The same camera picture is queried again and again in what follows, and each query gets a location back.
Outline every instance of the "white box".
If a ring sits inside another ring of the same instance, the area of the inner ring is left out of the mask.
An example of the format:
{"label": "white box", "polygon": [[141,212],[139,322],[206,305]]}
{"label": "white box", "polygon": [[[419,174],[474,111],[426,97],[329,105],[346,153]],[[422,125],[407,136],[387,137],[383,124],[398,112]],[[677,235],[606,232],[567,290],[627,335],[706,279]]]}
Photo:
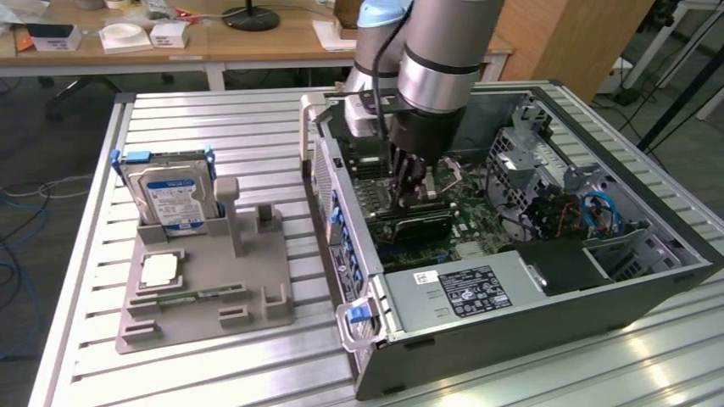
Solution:
{"label": "white box", "polygon": [[149,40],[149,35],[146,34],[146,31],[141,29],[141,27],[135,25],[129,25],[139,29],[138,33],[134,33],[133,36],[127,36],[125,38],[115,38],[111,35],[107,35],[105,31],[113,27],[114,25],[107,26],[101,32],[99,35],[102,36],[102,45],[103,45],[103,51],[106,54],[114,54],[114,53],[134,53],[137,51],[146,51],[147,49],[154,49],[154,46],[151,45],[151,41]]}
{"label": "white box", "polygon": [[190,32],[186,23],[158,24],[151,30],[151,43],[157,48],[186,48]]}
{"label": "white box", "polygon": [[79,49],[81,40],[83,39],[83,34],[81,33],[79,27],[73,26],[71,33],[69,36],[33,36],[42,35],[38,33],[38,30],[33,30],[31,38],[34,38],[35,49],[39,51],[77,51]]}
{"label": "white box", "polygon": [[631,65],[630,61],[623,58],[619,58],[617,60],[617,64],[609,72],[607,80],[602,83],[599,94],[611,94],[617,92],[617,90],[622,86],[622,78],[626,79],[626,76],[631,72],[631,68],[634,68],[634,65]]}

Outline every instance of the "barcode sticker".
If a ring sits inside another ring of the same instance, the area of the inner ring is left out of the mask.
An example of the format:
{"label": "barcode sticker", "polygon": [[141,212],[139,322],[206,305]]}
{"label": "barcode sticker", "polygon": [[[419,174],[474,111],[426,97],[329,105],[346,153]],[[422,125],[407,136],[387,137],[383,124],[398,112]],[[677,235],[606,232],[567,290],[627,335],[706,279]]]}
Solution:
{"label": "barcode sticker", "polygon": [[423,271],[413,274],[413,276],[418,285],[429,284],[438,281],[438,270]]}

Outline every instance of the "wooden desk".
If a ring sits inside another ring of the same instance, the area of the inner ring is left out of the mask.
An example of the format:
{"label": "wooden desk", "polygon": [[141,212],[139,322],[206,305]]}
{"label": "wooden desk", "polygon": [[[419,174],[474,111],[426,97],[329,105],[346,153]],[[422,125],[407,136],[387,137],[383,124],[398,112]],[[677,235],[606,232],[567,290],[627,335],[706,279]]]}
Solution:
{"label": "wooden desk", "polygon": [[[223,14],[243,4],[243,0],[173,0],[173,5],[197,14]],[[279,4],[261,0],[258,5]],[[115,75],[149,72],[203,71],[213,91],[223,91],[225,70],[319,68],[351,66],[355,53],[330,53],[319,44],[313,29],[313,20],[331,20],[331,9],[317,5],[313,0],[287,0],[287,5],[311,8],[277,7],[281,26],[265,32],[238,31],[229,28],[219,19],[190,27],[191,40],[186,49],[155,48],[135,53],[107,55],[103,52],[98,30],[106,19],[123,15],[119,10],[81,10],[73,0],[54,0],[50,12],[59,23],[77,24],[87,31],[81,48],[74,53],[38,52],[35,49],[21,53],[15,50],[15,36],[23,28],[0,36],[0,77],[2,76],[61,76],[61,75]],[[503,71],[511,45],[495,38],[485,63],[490,65],[483,80],[497,80]]]}

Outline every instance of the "wooden cabinet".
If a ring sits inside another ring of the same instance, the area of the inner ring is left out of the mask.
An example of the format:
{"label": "wooden cabinet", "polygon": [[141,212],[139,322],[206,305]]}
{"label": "wooden cabinet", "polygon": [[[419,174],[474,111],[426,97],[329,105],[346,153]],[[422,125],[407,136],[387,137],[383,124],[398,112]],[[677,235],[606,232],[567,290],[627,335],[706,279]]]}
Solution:
{"label": "wooden cabinet", "polygon": [[561,80],[590,101],[654,0],[506,0],[497,33],[515,48],[502,81]]}

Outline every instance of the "aluminum extrusion table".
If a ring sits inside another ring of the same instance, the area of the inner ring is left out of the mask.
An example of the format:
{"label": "aluminum extrusion table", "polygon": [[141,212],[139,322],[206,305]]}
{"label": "aluminum extrusion table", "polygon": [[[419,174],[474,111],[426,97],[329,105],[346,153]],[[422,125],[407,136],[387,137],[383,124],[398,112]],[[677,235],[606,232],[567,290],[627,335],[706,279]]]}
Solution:
{"label": "aluminum extrusion table", "polygon": [[[582,104],[549,87],[574,111]],[[59,299],[33,406],[724,405],[724,274],[618,332],[358,402],[313,236],[299,172],[299,107],[309,88],[123,95],[114,108]],[[724,225],[595,114],[574,117],[679,215],[724,251]],[[559,145],[590,156],[565,128]],[[113,148],[169,152],[209,144],[237,176],[237,208],[285,215],[294,325],[134,354],[115,351],[138,211],[109,165]]]}

